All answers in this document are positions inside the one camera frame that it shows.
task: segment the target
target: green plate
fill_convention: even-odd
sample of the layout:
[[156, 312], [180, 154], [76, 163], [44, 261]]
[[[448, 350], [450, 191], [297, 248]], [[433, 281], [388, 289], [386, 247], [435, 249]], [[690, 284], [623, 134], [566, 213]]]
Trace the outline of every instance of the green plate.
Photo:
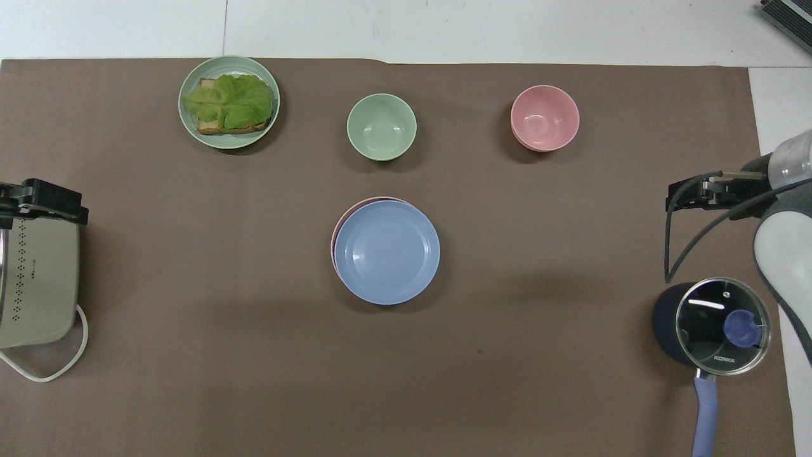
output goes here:
[[[263, 80], [265, 84], [270, 87], [270, 91], [274, 95], [274, 112], [270, 115], [270, 122], [264, 130], [254, 133], [241, 133], [239, 135], [231, 135], [228, 133], [224, 133], [223, 135], [203, 135], [197, 131], [197, 117], [189, 114], [181, 98], [189, 95], [189, 93], [200, 84], [201, 78], [216, 79], [221, 75], [254, 75]], [[184, 127], [186, 127], [189, 134], [205, 145], [218, 149], [236, 149], [248, 146], [262, 138], [263, 135], [268, 133], [271, 126], [274, 125], [276, 117], [279, 115], [279, 86], [276, 84], [274, 77], [268, 72], [268, 69], [263, 67], [256, 60], [239, 55], [215, 57], [214, 59], [209, 59], [201, 63], [189, 73], [189, 76], [186, 76], [184, 84], [180, 86], [180, 93], [178, 94], [178, 113], [180, 114], [180, 121], [184, 123]]]

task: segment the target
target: white cable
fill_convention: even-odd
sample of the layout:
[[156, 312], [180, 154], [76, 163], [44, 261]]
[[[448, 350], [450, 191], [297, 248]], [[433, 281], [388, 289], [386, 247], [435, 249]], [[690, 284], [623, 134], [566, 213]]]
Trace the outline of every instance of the white cable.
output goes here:
[[79, 350], [76, 352], [76, 355], [73, 356], [73, 359], [71, 359], [71, 361], [68, 362], [67, 365], [65, 365], [58, 372], [48, 377], [36, 377], [33, 374], [23, 370], [23, 368], [20, 367], [17, 363], [14, 363], [10, 359], [8, 359], [8, 357], [6, 357], [6, 355], [3, 354], [1, 350], [0, 350], [0, 359], [3, 359], [3, 361], [8, 363], [9, 366], [14, 368], [19, 374], [27, 377], [28, 379], [34, 382], [48, 382], [53, 381], [54, 379], [60, 377], [64, 372], [68, 370], [68, 368], [72, 367], [73, 364], [76, 363], [76, 360], [79, 360], [79, 357], [81, 357], [82, 353], [84, 352], [84, 347], [88, 345], [88, 333], [89, 333], [88, 319], [84, 317], [82, 307], [80, 307], [78, 303], [76, 304], [76, 311], [79, 313], [79, 317], [82, 319], [82, 344], [79, 346]]

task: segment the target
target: sandwich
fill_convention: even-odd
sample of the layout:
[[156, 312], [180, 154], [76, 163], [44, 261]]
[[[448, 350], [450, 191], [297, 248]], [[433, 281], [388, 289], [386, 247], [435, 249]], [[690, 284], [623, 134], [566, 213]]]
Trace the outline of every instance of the sandwich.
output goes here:
[[274, 110], [273, 93], [254, 75], [201, 78], [200, 86], [182, 100], [203, 135], [259, 132]]

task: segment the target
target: bowl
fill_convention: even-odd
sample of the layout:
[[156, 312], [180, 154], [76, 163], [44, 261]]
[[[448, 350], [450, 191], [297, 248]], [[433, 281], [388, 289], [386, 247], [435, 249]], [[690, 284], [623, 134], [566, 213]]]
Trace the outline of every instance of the bowl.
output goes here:
[[362, 98], [347, 117], [347, 136], [365, 157], [386, 161], [400, 157], [417, 135], [417, 119], [403, 99], [392, 94]]
[[525, 89], [510, 110], [510, 126], [516, 140], [539, 152], [566, 146], [575, 137], [580, 123], [575, 101], [552, 85]]
[[[254, 75], [270, 87], [270, 91], [274, 95], [274, 111], [270, 115], [270, 122], [268, 122], [268, 126], [265, 127], [265, 129], [259, 132], [241, 133], [238, 135], [229, 133], [224, 133], [223, 135], [204, 135], [197, 131], [197, 117], [187, 111], [182, 98], [189, 95], [189, 93], [200, 84], [201, 78], [215, 79], [221, 75]], [[247, 57], [225, 55], [223, 57], [215, 57], [206, 60], [195, 67], [195, 69], [186, 76], [184, 83], [180, 86], [180, 93], [178, 94], [178, 113], [180, 115], [180, 121], [184, 124], [186, 130], [199, 142], [218, 149], [236, 149], [248, 146], [268, 133], [268, 130], [274, 125], [279, 115], [279, 100], [279, 86], [267, 68], [263, 67], [256, 60]]]

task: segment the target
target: green bowl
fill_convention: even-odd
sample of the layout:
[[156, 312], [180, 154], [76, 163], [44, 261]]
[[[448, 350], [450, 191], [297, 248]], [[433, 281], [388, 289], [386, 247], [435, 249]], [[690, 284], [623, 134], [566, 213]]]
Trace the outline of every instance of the green bowl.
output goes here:
[[412, 145], [417, 135], [414, 111], [401, 98], [372, 94], [362, 98], [347, 118], [347, 136], [365, 157], [392, 160]]
[[[200, 84], [201, 78], [216, 79], [221, 75], [254, 75], [263, 80], [265, 84], [270, 87], [270, 91], [274, 95], [274, 112], [270, 115], [270, 122], [264, 130], [253, 133], [241, 133], [239, 135], [231, 135], [228, 133], [224, 133], [223, 135], [203, 135], [197, 131], [197, 117], [189, 114], [181, 98], [189, 95], [189, 93]], [[215, 57], [201, 63], [186, 76], [183, 85], [180, 86], [180, 93], [178, 94], [178, 113], [180, 114], [180, 121], [184, 123], [184, 127], [186, 127], [189, 134], [207, 146], [216, 147], [218, 149], [236, 149], [248, 146], [262, 138], [268, 133], [271, 126], [274, 125], [279, 115], [279, 86], [276, 84], [274, 77], [268, 72], [268, 69], [263, 67], [256, 60], [239, 55]]]

